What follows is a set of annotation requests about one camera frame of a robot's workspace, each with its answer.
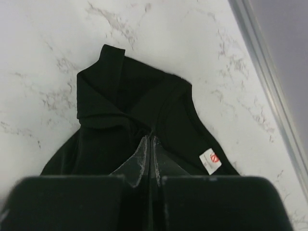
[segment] folded fabric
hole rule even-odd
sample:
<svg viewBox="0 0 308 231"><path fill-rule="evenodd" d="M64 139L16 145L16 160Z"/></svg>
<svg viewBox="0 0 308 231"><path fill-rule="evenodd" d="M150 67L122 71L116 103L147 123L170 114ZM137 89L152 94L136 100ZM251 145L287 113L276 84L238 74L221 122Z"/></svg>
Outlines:
<svg viewBox="0 0 308 231"><path fill-rule="evenodd" d="M81 127L42 175L110 174L145 136L156 143L159 139L159 148L151 145L151 154L164 152L188 174L237 175L200 121L191 84L124 55L123 49L104 45L99 60L77 74ZM211 160L214 165L206 163Z"/></svg>

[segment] red logo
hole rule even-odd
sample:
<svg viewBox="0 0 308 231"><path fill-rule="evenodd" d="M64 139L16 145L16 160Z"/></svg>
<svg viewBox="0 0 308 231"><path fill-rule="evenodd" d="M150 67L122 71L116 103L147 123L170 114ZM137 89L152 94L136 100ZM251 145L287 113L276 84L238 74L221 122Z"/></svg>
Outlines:
<svg viewBox="0 0 308 231"><path fill-rule="evenodd" d="M218 156L216 156L215 153L212 153L210 157L213 163L217 163L219 161Z"/></svg>

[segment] white tabletop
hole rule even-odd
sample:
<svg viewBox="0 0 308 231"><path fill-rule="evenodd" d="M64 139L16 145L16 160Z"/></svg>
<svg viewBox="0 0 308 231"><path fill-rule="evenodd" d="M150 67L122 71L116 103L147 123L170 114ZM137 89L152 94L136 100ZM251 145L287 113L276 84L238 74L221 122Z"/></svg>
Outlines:
<svg viewBox="0 0 308 231"><path fill-rule="evenodd" d="M295 230L308 230L308 205L226 0L2 0L0 19L2 201L79 128L76 74L109 44L189 80L229 161L270 180Z"/></svg>

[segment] white sticker with red symbol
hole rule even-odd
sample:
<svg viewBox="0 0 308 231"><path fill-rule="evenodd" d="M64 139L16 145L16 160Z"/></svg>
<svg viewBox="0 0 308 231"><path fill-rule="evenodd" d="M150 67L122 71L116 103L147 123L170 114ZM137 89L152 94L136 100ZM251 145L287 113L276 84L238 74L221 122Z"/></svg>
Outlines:
<svg viewBox="0 0 308 231"><path fill-rule="evenodd" d="M212 175L221 166L221 161L211 148L201 154L199 158L209 175Z"/></svg>

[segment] metal edge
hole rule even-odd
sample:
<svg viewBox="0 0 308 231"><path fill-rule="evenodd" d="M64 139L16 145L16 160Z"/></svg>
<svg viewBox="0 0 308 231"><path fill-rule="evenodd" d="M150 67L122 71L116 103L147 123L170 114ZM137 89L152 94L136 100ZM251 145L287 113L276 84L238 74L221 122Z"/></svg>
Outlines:
<svg viewBox="0 0 308 231"><path fill-rule="evenodd" d="M247 0L229 0L229 4L308 202L308 157L287 107L274 64L254 17L253 9Z"/></svg>

